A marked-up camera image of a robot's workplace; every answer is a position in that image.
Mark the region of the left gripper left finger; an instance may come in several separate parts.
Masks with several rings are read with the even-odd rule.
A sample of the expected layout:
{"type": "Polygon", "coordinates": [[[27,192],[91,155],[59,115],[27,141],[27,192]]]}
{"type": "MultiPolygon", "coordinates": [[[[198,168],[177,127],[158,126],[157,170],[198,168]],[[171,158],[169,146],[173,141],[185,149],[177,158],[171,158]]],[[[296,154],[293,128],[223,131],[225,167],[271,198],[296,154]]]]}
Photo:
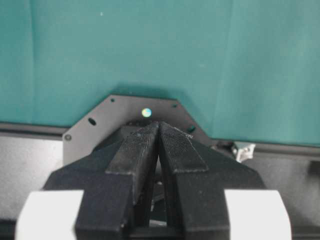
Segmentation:
{"type": "Polygon", "coordinates": [[[83,191],[77,234],[127,234],[149,226],[158,131],[153,122],[50,174],[43,190],[83,191]]]}

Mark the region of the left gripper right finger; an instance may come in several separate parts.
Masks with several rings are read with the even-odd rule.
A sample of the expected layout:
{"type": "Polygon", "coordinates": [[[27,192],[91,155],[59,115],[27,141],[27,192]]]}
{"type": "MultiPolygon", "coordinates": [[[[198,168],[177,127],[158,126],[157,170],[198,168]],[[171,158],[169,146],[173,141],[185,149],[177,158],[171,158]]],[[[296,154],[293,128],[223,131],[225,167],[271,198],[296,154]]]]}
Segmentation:
{"type": "Polygon", "coordinates": [[[259,173],[165,122],[158,137],[168,226],[184,234],[228,234],[224,190],[263,190],[259,173]]]}

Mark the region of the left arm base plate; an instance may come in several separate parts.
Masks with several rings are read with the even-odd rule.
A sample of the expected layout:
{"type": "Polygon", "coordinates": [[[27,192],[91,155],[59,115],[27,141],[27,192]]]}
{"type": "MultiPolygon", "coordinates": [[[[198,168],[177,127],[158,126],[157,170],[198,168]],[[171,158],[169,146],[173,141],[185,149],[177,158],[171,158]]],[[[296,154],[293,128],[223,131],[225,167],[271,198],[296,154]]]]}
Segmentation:
{"type": "Polygon", "coordinates": [[[176,99],[112,94],[63,134],[63,163],[68,166],[90,155],[123,126],[141,128],[165,122],[206,147],[213,140],[176,99]]]}

